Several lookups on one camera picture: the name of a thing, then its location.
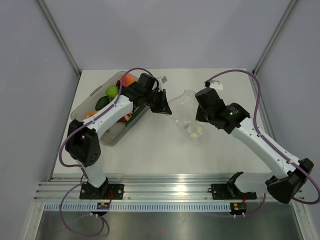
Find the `clear zip top bag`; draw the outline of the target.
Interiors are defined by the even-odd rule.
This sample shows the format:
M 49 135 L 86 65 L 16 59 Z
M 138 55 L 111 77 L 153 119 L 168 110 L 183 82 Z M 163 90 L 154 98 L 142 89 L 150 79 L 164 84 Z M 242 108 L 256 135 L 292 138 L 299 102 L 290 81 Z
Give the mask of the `clear zip top bag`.
M 187 89 L 168 102 L 172 114 L 167 116 L 190 141 L 196 141 L 205 132 L 204 123 L 196 120 L 198 102 L 195 94 L 195 91 Z

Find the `red orange meat slab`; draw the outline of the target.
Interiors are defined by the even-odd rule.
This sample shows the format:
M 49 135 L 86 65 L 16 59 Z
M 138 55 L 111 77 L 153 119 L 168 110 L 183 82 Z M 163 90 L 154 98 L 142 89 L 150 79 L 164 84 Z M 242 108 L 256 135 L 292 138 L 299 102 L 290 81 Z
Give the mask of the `red orange meat slab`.
M 97 117 L 99 115 L 99 110 L 96 110 L 96 111 L 92 111 L 92 112 L 89 112 L 85 115 L 85 119 L 89 119 L 89 118 L 92 118 L 92 117 Z

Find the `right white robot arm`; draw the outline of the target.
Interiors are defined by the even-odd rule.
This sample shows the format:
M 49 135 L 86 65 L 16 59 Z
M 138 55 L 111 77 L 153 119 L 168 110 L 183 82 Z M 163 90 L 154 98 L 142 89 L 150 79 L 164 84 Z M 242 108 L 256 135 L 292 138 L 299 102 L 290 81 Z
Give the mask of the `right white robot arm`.
M 210 123 L 235 137 L 253 151 L 270 169 L 269 173 L 235 173 L 226 183 L 227 193 L 239 198 L 249 192 L 269 193 L 277 201 L 288 204 L 307 181 L 314 167 L 308 159 L 300 159 L 255 128 L 254 119 L 239 104 L 225 105 L 213 88 L 195 94 L 198 102 L 196 120 Z

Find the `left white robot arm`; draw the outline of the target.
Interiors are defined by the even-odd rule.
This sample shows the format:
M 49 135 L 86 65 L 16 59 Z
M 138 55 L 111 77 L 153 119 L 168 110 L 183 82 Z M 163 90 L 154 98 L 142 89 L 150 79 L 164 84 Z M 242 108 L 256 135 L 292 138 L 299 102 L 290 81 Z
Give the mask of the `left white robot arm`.
M 111 190 L 99 164 L 103 134 L 136 108 L 149 107 L 155 114 L 172 114 L 166 90 L 152 74 L 142 73 L 128 86 L 124 86 L 124 81 L 121 79 L 118 94 L 109 104 L 85 120 L 73 120 L 68 127 L 64 147 L 86 177 L 81 190 L 89 199 L 103 199 Z

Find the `orange peach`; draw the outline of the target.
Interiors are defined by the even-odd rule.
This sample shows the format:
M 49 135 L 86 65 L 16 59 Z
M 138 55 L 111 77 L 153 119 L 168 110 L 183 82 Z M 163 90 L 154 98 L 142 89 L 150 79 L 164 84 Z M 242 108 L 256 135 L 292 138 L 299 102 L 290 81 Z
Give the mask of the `orange peach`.
M 122 82 L 123 87 L 128 87 L 136 81 L 137 81 L 137 78 L 131 74 L 127 74 L 125 77 L 122 75 L 120 78 L 120 82 Z

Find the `dark red grape bunch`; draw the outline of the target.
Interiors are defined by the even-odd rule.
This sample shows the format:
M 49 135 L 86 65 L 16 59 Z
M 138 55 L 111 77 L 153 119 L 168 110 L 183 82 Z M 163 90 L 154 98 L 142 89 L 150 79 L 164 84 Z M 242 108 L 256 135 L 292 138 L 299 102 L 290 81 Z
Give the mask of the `dark red grape bunch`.
M 116 87 L 119 89 L 120 88 L 120 86 L 121 86 L 121 81 L 120 80 L 118 80 L 117 82 L 116 82 Z

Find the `green lime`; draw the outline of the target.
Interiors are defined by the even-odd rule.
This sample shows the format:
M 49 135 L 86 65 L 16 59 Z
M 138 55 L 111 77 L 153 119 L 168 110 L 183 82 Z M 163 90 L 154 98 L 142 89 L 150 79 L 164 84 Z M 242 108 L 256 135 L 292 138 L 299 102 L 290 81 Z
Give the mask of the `green lime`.
M 119 88 L 116 85 L 111 85 L 105 90 L 105 95 L 110 99 L 114 99 L 118 94 Z

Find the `green avocado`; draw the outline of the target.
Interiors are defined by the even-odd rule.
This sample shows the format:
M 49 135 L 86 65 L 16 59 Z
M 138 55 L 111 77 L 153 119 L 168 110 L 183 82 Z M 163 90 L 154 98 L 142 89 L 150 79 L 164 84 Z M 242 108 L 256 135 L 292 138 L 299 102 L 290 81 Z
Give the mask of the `green avocado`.
M 100 111 L 100 110 L 103 109 L 105 106 L 107 106 L 109 103 L 110 103 L 110 99 L 109 99 L 108 96 L 105 95 L 105 96 L 101 97 L 101 98 L 97 101 L 97 103 L 96 103 L 96 105 L 95 105 L 95 110 L 96 110 L 96 111 Z

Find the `aluminium mounting rail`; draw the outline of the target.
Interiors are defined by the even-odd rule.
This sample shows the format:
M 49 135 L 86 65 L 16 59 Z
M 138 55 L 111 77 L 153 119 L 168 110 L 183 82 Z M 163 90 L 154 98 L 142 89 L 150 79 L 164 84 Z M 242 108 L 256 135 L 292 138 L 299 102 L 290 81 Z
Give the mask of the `aluminium mounting rail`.
M 80 183 L 79 174 L 55 174 L 41 181 L 35 191 L 35 201 L 58 201 Z M 225 183 L 225 174 L 109 174 L 109 182 L 123 184 L 123 202 L 211 202 L 208 188 L 213 183 Z

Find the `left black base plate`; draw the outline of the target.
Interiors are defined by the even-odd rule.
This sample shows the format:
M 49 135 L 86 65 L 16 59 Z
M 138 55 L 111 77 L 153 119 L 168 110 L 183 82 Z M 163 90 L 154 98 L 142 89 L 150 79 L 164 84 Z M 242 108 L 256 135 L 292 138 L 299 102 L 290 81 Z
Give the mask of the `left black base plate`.
M 81 186 L 80 200 L 122 200 L 124 195 L 124 185 L 109 183 L 99 188 L 93 187 L 89 183 Z

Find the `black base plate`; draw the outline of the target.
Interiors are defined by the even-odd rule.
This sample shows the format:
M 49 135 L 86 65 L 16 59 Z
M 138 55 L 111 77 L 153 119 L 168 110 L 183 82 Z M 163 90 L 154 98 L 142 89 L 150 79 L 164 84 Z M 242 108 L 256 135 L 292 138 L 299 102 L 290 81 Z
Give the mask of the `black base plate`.
M 109 183 L 99 188 L 93 187 L 89 183 L 81 186 L 80 200 L 122 200 L 124 195 L 124 185 Z
M 256 200 L 255 192 L 241 192 L 234 184 L 214 183 L 207 191 L 211 193 L 213 200 Z

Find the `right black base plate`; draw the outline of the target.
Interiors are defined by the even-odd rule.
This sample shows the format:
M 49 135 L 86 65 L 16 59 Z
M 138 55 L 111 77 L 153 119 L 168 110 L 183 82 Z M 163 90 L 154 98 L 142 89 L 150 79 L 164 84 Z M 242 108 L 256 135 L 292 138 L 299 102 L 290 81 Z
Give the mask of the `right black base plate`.
M 234 184 L 214 183 L 207 191 L 211 193 L 213 200 L 256 200 L 255 192 L 241 192 Z

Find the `right aluminium frame post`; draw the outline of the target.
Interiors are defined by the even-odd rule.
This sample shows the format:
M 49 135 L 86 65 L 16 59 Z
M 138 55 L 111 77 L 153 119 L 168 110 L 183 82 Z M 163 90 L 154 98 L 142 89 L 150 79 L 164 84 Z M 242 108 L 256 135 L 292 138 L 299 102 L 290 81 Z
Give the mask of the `right aluminium frame post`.
M 252 73 L 254 75 L 258 75 L 259 71 L 262 69 L 264 63 L 267 61 L 268 57 L 270 56 L 273 48 L 275 47 L 278 39 L 280 38 L 282 32 L 284 31 L 292 13 L 294 12 L 299 0 L 290 0 L 278 21 L 274 31 L 272 32 L 271 37 L 269 38 L 261 56 L 258 59 L 255 67 L 252 69 Z

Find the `aluminium frame post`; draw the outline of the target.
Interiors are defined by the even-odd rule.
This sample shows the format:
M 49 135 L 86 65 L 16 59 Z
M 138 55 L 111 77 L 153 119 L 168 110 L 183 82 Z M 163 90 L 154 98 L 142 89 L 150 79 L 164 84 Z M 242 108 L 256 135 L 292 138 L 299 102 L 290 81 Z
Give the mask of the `aluminium frame post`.
M 38 4 L 41 12 L 43 13 L 44 18 L 47 21 L 47 23 L 48 23 L 54 37 L 56 38 L 59 46 L 61 47 L 68 63 L 72 67 L 77 78 L 80 79 L 82 71 L 80 70 L 80 68 L 79 68 L 75 58 L 73 57 L 67 43 L 65 42 L 64 37 L 61 34 L 61 31 L 59 30 L 59 27 L 58 27 L 55 19 L 53 18 L 53 15 L 52 15 L 49 7 L 47 6 L 46 1 L 45 0 L 36 0 L 35 2 Z
M 267 61 L 268 57 L 270 56 L 273 48 L 275 47 L 278 39 L 280 38 L 282 32 L 284 31 L 292 13 L 294 12 L 299 0 L 290 0 L 278 21 L 274 31 L 272 32 L 271 37 L 269 38 L 261 56 L 258 59 L 255 67 L 252 69 L 252 73 L 254 75 L 258 75 L 259 71 L 262 69 L 264 63 Z

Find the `left aluminium frame post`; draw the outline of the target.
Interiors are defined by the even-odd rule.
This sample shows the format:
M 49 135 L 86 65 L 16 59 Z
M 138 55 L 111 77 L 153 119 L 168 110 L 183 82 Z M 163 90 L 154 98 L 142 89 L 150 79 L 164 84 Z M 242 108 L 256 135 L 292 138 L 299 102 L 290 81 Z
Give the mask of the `left aluminium frame post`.
M 55 19 L 53 18 L 53 15 L 52 15 L 49 7 L 47 6 L 46 1 L 45 0 L 36 0 L 35 2 L 38 4 L 41 12 L 43 13 L 44 18 L 47 21 L 47 23 L 48 23 L 54 37 L 56 38 L 59 46 L 61 47 L 68 63 L 72 67 L 77 78 L 80 79 L 82 71 L 80 70 L 80 68 L 79 68 L 75 58 L 73 57 L 67 43 L 65 42 L 64 37 L 61 34 L 61 31 L 59 30 L 59 27 L 58 27 Z

